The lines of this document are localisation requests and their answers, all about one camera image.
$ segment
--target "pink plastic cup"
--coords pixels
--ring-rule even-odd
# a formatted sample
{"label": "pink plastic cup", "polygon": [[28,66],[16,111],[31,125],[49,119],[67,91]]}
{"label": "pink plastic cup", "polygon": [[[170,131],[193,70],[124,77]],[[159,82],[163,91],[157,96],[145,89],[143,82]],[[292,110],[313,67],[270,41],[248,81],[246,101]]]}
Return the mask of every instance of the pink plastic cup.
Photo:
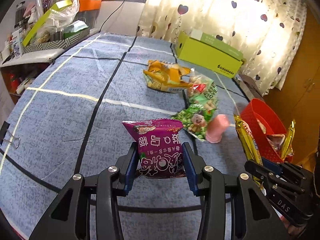
{"label": "pink plastic cup", "polygon": [[230,122],[225,114],[218,114],[211,122],[208,123],[205,138],[210,143],[221,141],[222,133],[229,127]]}

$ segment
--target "green snack bag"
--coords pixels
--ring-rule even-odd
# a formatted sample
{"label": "green snack bag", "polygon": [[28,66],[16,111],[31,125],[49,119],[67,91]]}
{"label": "green snack bag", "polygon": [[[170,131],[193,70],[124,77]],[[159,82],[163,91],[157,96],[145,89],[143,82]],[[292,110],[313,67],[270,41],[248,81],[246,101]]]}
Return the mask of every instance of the green snack bag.
{"label": "green snack bag", "polygon": [[202,74],[195,74],[194,71],[189,82],[193,85],[185,91],[190,105],[187,109],[175,114],[172,119],[180,120],[188,133],[204,141],[207,124],[217,109],[216,84],[212,79]]}

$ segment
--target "metal screw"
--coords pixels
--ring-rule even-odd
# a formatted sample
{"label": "metal screw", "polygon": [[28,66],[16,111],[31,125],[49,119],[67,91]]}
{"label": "metal screw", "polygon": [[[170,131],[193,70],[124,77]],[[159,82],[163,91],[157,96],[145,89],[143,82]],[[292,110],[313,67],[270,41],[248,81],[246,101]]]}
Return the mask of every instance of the metal screw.
{"label": "metal screw", "polygon": [[246,173],[241,173],[241,174],[240,174],[240,178],[241,178],[241,179],[244,179],[244,180],[247,180],[247,179],[249,179],[249,175],[246,174]]}
{"label": "metal screw", "polygon": [[73,180],[79,180],[79,179],[81,179],[81,174],[75,174],[75,175],[73,175]]}
{"label": "metal screw", "polygon": [[110,166],[109,168],[108,168],[108,171],[109,172],[116,172],[118,170],[118,168],[116,167],[116,166]]}
{"label": "metal screw", "polygon": [[211,171],[213,171],[213,167],[207,165],[207,166],[204,167],[204,170],[207,171],[207,172],[211,172]]}

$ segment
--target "cabinet handle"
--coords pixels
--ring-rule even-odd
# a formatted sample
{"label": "cabinet handle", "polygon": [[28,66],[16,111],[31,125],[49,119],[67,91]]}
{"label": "cabinet handle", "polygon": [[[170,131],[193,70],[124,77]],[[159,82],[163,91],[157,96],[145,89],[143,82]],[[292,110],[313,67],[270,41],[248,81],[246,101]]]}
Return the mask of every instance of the cabinet handle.
{"label": "cabinet handle", "polygon": [[312,84],[307,88],[307,92],[308,92],[308,93],[311,92],[311,90],[313,89],[314,85],[315,85],[315,84],[312,83]]}
{"label": "cabinet handle", "polygon": [[311,78],[309,78],[309,79],[307,79],[307,80],[305,81],[305,83],[303,84],[303,87],[304,87],[304,88],[309,87],[309,86],[310,86],[310,83],[311,83]]}

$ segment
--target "orange plastic lid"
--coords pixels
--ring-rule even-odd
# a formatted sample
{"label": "orange plastic lid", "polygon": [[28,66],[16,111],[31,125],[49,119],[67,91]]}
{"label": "orange plastic lid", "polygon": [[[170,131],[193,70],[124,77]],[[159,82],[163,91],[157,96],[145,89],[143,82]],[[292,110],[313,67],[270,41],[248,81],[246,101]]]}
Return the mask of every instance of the orange plastic lid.
{"label": "orange plastic lid", "polygon": [[79,12],[98,10],[101,6],[101,0],[79,0]]}

